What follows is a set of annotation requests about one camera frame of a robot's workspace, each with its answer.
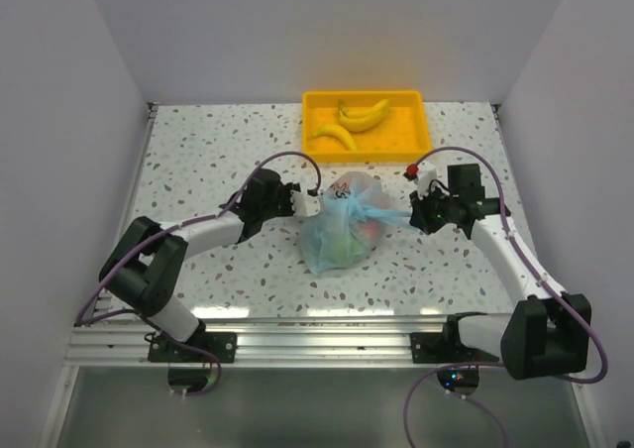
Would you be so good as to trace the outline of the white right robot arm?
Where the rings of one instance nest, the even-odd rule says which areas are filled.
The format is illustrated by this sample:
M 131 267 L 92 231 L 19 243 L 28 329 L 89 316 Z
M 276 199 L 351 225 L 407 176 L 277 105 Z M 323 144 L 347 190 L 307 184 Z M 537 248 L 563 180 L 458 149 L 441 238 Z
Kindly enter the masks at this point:
M 479 165 L 450 166 L 446 183 L 427 163 L 409 165 L 404 176 L 417 186 L 410 194 L 411 226 L 426 235 L 456 226 L 488 260 L 514 305 L 507 318 L 483 312 L 448 316 L 428 351 L 457 362 L 485 353 L 515 380 L 583 371 L 589 301 L 549 276 L 517 232 L 502 197 L 486 195 Z

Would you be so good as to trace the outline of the yellow plastic tray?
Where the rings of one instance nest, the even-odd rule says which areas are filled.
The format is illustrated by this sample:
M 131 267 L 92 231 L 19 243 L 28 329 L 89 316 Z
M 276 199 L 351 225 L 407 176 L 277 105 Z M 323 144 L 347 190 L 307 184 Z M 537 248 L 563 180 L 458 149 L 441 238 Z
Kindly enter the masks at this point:
M 385 119 L 367 130 L 350 133 L 356 148 L 334 134 L 317 137 L 324 126 L 345 125 L 344 110 L 352 118 L 388 101 Z M 323 164 L 408 163 L 432 150 L 425 108 L 417 90 L 307 91 L 302 97 L 302 150 Z

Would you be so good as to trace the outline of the light blue plastic bag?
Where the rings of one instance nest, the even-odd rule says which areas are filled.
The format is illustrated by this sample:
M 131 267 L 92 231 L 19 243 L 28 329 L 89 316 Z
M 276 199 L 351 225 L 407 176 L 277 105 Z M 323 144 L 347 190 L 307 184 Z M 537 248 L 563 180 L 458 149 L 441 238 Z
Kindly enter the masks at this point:
M 378 180 L 349 171 L 322 194 L 321 211 L 301 224 L 302 258 L 314 275 L 349 269 L 370 255 L 389 226 L 407 228 L 410 215 L 394 206 Z

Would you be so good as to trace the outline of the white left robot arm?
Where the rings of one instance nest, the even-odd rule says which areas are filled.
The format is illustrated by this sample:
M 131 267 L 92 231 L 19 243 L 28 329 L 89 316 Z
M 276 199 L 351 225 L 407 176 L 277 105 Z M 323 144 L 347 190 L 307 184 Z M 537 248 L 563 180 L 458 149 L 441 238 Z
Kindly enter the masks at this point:
M 300 191 L 298 183 L 284 183 L 277 172 L 261 168 L 215 215 L 178 224 L 138 217 L 102 267 L 99 283 L 171 337 L 170 348 L 180 359 L 195 361 L 205 352 L 206 338 L 202 322 L 175 295 L 183 263 L 249 240 L 268 220 L 292 216 Z

